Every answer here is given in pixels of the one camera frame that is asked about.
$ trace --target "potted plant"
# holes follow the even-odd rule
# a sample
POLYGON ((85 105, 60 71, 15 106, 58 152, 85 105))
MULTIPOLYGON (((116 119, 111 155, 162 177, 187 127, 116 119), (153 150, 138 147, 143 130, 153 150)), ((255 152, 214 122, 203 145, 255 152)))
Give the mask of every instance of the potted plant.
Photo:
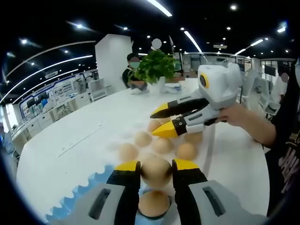
POLYGON ((165 79, 174 77, 175 59, 164 54, 161 50, 151 51, 144 56, 137 69, 131 76, 148 83, 150 92, 164 93, 165 79))

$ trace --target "white table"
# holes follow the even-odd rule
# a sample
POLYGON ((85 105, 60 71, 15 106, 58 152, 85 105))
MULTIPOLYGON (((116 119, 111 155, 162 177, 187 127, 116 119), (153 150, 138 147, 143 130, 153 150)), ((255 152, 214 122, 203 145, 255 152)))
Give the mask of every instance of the white table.
MULTIPOLYGON (((160 104, 193 92, 197 81, 188 79, 183 87, 177 95, 137 96, 130 95, 130 90, 118 92, 71 113, 26 143, 18 166, 17 184, 37 215, 45 219, 52 206, 60 206, 62 197, 73 196, 74 187, 86 186, 91 174, 104 171, 103 154, 113 138, 111 134, 120 135, 133 121, 144 118, 160 104)), ((267 165, 262 147, 246 132, 228 124, 217 124, 209 167, 209 180, 215 179, 233 191, 248 211, 266 215, 267 165)))

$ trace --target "green plant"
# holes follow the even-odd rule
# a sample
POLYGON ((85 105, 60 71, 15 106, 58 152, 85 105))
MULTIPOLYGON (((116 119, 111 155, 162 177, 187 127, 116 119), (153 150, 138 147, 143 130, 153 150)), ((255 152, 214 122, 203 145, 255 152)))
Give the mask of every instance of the green plant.
POLYGON ((161 50, 151 51, 144 56, 139 67, 133 70, 131 76, 150 84, 157 83, 160 77, 173 78, 175 72, 175 59, 161 50))

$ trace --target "black shirt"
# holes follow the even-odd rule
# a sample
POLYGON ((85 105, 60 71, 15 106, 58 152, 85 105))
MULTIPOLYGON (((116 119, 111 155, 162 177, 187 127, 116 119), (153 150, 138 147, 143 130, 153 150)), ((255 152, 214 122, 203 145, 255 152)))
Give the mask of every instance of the black shirt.
POLYGON ((268 216, 289 193, 300 168, 300 88, 294 67, 289 75, 285 97, 277 115, 271 121, 276 127, 276 139, 271 150, 265 155, 270 179, 268 216))
MULTIPOLYGON (((123 74, 122 74, 122 80, 123 80, 123 82, 124 82, 126 88, 130 88, 130 87, 128 86, 128 81, 129 81, 128 73, 129 73, 130 71, 131 71, 131 69, 130 69, 129 67, 127 67, 127 69, 125 69, 125 71, 124 71, 123 74)), ((130 78, 130 80, 131 80, 131 81, 139 81, 139 80, 138 80, 136 77, 134 77, 134 76, 132 76, 132 77, 130 78)))

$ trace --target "white pot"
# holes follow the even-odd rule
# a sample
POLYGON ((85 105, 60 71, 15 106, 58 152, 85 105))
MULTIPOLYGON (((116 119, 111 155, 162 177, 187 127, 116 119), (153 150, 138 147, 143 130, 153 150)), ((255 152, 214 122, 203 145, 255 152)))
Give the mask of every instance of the white pot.
POLYGON ((162 76, 159 78, 157 83, 150 84, 148 83, 148 90, 153 94, 162 94, 165 93, 165 77, 162 76))

